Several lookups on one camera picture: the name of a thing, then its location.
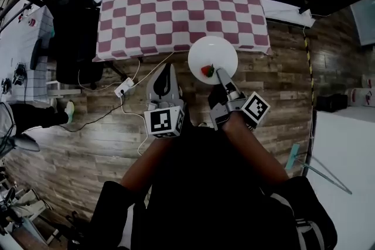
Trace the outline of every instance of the power strip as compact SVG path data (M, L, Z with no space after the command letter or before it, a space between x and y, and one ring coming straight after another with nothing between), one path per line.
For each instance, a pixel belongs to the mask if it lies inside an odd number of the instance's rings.
M122 84L120 84L116 90L115 94L118 98L121 98L123 94L126 94L127 91L134 85L134 82L128 77Z

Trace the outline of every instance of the sleeve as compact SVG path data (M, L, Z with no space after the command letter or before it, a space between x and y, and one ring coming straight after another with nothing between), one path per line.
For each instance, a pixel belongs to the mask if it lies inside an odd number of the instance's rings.
M271 198L290 207L302 250L333 249L338 241L332 220L306 177L294 177L274 189Z
M126 187L105 182L85 234L84 249L115 249L122 239L128 208L134 201L134 195Z

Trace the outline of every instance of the black shirt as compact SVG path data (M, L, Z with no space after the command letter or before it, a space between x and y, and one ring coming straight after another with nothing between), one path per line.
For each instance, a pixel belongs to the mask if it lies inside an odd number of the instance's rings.
M209 128L193 128L175 139L155 177L147 209L143 200L106 182L87 246L117 248L134 203L132 250L292 250L304 244L309 250L333 249L337 243L335 227L306 178L263 186L225 135Z

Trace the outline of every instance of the human arm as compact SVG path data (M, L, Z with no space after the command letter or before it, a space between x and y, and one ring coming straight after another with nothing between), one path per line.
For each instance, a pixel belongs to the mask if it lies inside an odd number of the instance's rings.
M223 131L232 145L267 185L273 186L289 179L281 164L264 149L247 128L241 113L233 112L223 125Z
M270 201L279 207L279 211L286 212L292 218L292 223L296 224L292 226L296 226L300 232L296 237L297 243L306 244L307 250L333 249L337 244L335 226L308 179L289 179L281 164L246 127L240 113L231 114L229 121L223 125L223 131L259 177L271 187Z
M146 193L161 160L171 147L172 141L173 138L155 139L124 174L120 184L137 195Z
M123 239L129 207L136 203L138 210L145 209L144 196L172 142L171 138L154 140L124 174L120 184L113 181L104 183L85 238L87 244L84 249L115 249L118 246Z

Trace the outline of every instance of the red and white checkered cloth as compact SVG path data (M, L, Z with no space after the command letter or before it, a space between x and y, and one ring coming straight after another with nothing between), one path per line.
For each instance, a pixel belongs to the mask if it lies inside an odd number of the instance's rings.
M270 48L260 0L103 0L94 61L189 50L204 36Z

